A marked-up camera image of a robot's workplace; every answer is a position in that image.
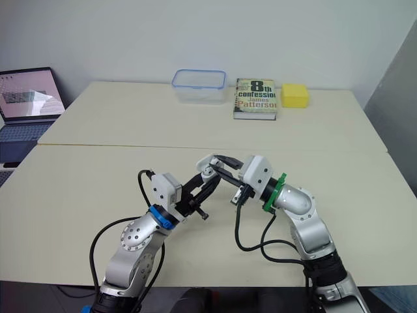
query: white table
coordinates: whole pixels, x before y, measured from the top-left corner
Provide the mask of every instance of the white table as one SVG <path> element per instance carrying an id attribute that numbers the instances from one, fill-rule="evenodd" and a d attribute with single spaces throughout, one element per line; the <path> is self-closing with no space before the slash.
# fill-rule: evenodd
<path id="1" fill-rule="evenodd" d="M 232 117 L 234 88 L 225 104 L 197 105 L 179 103 L 166 84 L 94 82 L 40 143 L 386 152 L 350 91 L 309 93 L 306 109 L 279 104 L 276 121 L 245 121 Z"/>
<path id="2" fill-rule="evenodd" d="M 257 150 L 50 146 L 34 148 L 0 188 L 0 280 L 91 285 L 88 251 L 95 233 L 112 220 L 143 214 L 136 173 L 171 172 L 187 181 L 209 153 L 243 158 Z M 310 190 L 358 285 L 417 284 L 417 201 L 387 153 L 264 151 L 275 176 Z M 233 237 L 235 187 L 226 182 L 197 214 L 177 226 L 157 286 L 302 286 L 298 265 L 278 265 L 260 252 L 240 251 Z M 259 242 L 270 218 L 260 203 L 242 209 L 245 245 Z M 96 249 L 100 279 L 116 251 L 114 227 Z M 268 236 L 290 239 L 283 215 Z M 296 257 L 285 246 L 275 257 Z"/>

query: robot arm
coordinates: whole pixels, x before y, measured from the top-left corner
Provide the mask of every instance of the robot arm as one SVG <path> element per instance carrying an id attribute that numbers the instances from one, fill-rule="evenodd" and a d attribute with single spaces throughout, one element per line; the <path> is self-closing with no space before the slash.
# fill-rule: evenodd
<path id="1" fill-rule="evenodd" d="M 240 170 L 238 179 L 224 169 L 225 164 Z M 238 187 L 231 200 L 235 205 L 243 205 L 248 198 L 253 198 L 265 203 L 265 211 L 283 210 L 312 281 L 316 312 L 369 312 L 317 214 L 314 197 L 307 190 L 285 184 L 285 174 L 274 179 L 272 166 L 263 156 L 251 156 L 243 163 L 227 156 L 209 155 L 197 163 L 197 169 L 200 173 L 184 186 L 171 174 L 152 175 L 152 192 L 159 205 L 152 205 L 146 215 L 123 230 L 92 312 L 139 312 L 137 300 L 145 290 L 156 252 L 188 215 L 197 211 L 203 219 L 208 217 L 200 205 L 213 193 L 221 178 Z M 201 191 L 194 196 L 192 191 L 197 187 Z"/>
<path id="2" fill-rule="evenodd" d="M 154 257 L 166 237 L 187 216 L 198 212 L 203 219 L 209 216 L 200 205 L 216 189 L 220 176 L 210 167 L 221 168 L 223 162 L 209 156 L 200 164 L 201 173 L 182 186 L 170 173 L 153 174 L 152 193 L 159 204 L 149 207 L 142 217 L 123 229 L 119 247 L 110 259 L 106 277 L 100 287 L 91 312 L 139 312 L 139 296 L 152 271 Z M 201 190 L 193 195 L 195 188 Z"/>
<path id="3" fill-rule="evenodd" d="M 315 310 L 368 313 L 369 308 L 352 276 L 346 272 L 332 237 L 317 213 L 315 198 L 310 192 L 285 184 L 285 174 L 275 180 L 272 177 L 272 167 L 263 156 L 251 156 L 238 167 L 235 159 L 230 160 L 226 156 L 217 158 L 234 169 L 240 168 L 237 181 L 229 172 L 214 167 L 225 180 L 236 186 L 241 184 L 231 200 L 232 203 L 243 205 L 249 196 L 264 201 L 265 211 L 282 209 L 287 216 L 291 237 L 313 282 L 313 292 L 318 300 Z"/>

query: book cover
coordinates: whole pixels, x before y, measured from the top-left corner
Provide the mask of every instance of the book cover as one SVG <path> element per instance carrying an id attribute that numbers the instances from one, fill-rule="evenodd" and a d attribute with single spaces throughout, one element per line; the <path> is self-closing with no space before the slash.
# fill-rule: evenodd
<path id="1" fill-rule="evenodd" d="M 275 119 L 277 97 L 274 80 L 238 78 L 235 91 L 235 119 Z"/>

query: plastic food container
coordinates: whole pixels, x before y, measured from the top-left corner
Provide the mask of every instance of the plastic food container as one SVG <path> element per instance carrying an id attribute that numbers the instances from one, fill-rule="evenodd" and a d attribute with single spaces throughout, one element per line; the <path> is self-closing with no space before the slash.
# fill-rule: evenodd
<path id="1" fill-rule="evenodd" d="M 178 70 L 171 84 L 181 102 L 198 104 L 225 102 L 226 73 L 222 70 Z"/>

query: laptop keyboard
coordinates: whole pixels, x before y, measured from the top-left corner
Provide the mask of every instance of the laptop keyboard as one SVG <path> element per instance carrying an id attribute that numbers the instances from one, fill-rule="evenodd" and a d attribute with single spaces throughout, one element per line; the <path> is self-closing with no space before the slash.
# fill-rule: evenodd
<path id="1" fill-rule="evenodd" d="M 12 175 L 13 171 L 0 171 L 0 187 Z"/>
<path id="2" fill-rule="evenodd" d="M 3 127 L 0 130 L 0 142 L 21 142 L 38 140 L 50 124 Z"/>

